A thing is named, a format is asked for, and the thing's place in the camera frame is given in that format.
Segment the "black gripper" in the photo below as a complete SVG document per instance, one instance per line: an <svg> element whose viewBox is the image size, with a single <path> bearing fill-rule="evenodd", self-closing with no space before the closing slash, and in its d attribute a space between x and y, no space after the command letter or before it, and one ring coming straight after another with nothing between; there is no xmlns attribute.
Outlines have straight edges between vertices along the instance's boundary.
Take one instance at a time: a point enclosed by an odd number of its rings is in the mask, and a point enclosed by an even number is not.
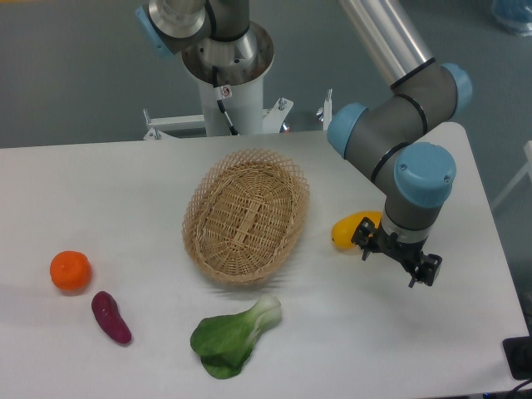
<svg viewBox="0 0 532 399"><path fill-rule="evenodd" d="M402 242L396 233L387 234L367 216L363 217L356 227L351 242L361 249L363 261L372 253L382 253L402 265L409 266L409 288L413 288L416 283L431 287L440 272L442 257L421 253L426 238L413 243Z"/></svg>

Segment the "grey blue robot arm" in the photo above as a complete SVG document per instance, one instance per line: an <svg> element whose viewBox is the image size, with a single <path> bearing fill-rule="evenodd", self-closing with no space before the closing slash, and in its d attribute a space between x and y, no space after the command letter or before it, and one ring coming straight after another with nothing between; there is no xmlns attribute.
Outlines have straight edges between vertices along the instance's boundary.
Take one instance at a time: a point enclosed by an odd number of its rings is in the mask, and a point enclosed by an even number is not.
<svg viewBox="0 0 532 399"><path fill-rule="evenodd" d="M354 242L397 261L412 283L432 285L441 266L424 244L456 176L451 154L423 137L472 96L467 73L440 64L397 1L344 1L392 97L375 109L353 103L323 122L329 144L386 197L382 218L364 218ZM153 49L180 54L197 80L208 135L266 131L263 77L273 43L249 18L246 1L151 1L135 16Z"/></svg>

